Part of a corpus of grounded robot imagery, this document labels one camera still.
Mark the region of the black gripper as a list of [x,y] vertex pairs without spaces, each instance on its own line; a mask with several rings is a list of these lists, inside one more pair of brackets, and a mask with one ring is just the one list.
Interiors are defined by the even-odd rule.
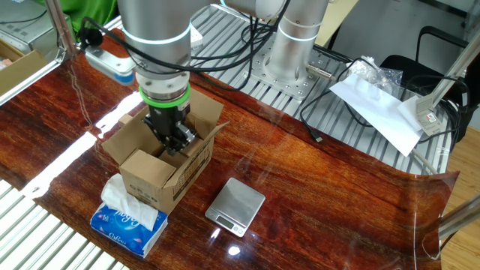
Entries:
[[197,132],[185,124],[190,112],[189,100],[168,108],[149,105],[148,111],[142,122],[150,128],[169,155],[180,152],[196,138]]

